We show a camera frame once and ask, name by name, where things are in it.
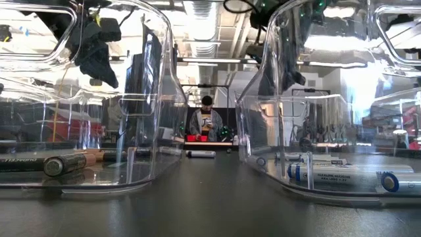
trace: aa battery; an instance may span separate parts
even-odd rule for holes
[[[295,176],[296,181],[307,180],[307,166],[296,165],[295,174],[288,172],[290,178]],[[314,165],[314,182],[328,184],[369,185],[378,183],[378,175],[385,172],[414,172],[408,165]]]
[[[385,172],[382,175],[382,186],[388,192],[421,192],[421,173]]]
[[[0,172],[43,171],[45,158],[0,159]]]
[[[181,155],[182,150],[173,147],[160,147],[159,152],[167,155]]]
[[[276,154],[276,158],[280,158],[280,153]],[[286,161],[295,161],[307,163],[308,155],[306,153],[285,153]],[[313,154],[314,164],[330,164],[330,165],[346,165],[348,162],[346,159],[340,159],[339,157],[332,157],[331,155],[316,155]]]
[[[280,158],[281,154],[276,153],[276,158]],[[298,161],[301,162],[303,159],[307,159],[307,153],[285,153],[286,161]],[[315,159],[339,159],[339,157],[332,157],[331,155],[326,154],[313,154],[313,161]]]
[[[251,154],[253,155],[260,155],[263,153],[269,153],[272,151],[270,146],[263,146],[263,147],[256,147],[251,149]]]
[[[59,155],[47,158],[44,161],[44,173],[47,176],[56,177],[84,167],[90,167],[95,162],[96,158],[94,154],[78,153]]]
[[[186,151],[189,158],[215,158],[215,151]]]
[[[300,162],[307,163],[307,156],[301,158]],[[346,165],[346,159],[339,159],[338,157],[315,157],[313,156],[313,164],[327,164],[327,165]]]

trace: transparent plastic container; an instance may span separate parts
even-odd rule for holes
[[[121,190],[181,158],[168,19],[140,1],[0,3],[0,188]]]
[[[241,160],[306,196],[421,198],[420,5],[280,7],[237,95]]]

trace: gray table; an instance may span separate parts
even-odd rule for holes
[[[2,190],[0,236],[421,236],[420,213],[312,203],[218,153],[125,194]]]

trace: man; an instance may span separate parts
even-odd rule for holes
[[[208,136],[208,142],[216,142],[219,131],[222,129],[222,118],[212,109],[212,97],[206,95],[202,98],[202,108],[196,110],[190,119],[190,133],[200,136]]]

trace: white battery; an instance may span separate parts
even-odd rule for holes
[[[215,151],[186,151],[186,155],[191,158],[215,158]]]
[[[385,172],[414,172],[408,165],[314,165],[314,182],[375,186],[378,174]],[[307,166],[295,166],[296,181],[307,181]]]
[[[182,150],[173,147],[160,147],[159,152],[167,155],[181,155]]]
[[[301,158],[300,162],[307,163],[307,156]],[[327,164],[327,165],[346,165],[346,159],[339,159],[339,157],[315,157],[313,156],[313,164]]]
[[[276,154],[276,158],[280,158],[280,153]],[[339,159],[339,157],[332,157],[331,155],[326,154],[313,154],[313,161],[315,159]],[[285,153],[285,160],[286,161],[302,161],[303,159],[307,159],[307,153]]]
[[[421,192],[421,173],[386,172],[382,176],[382,186],[388,192]]]

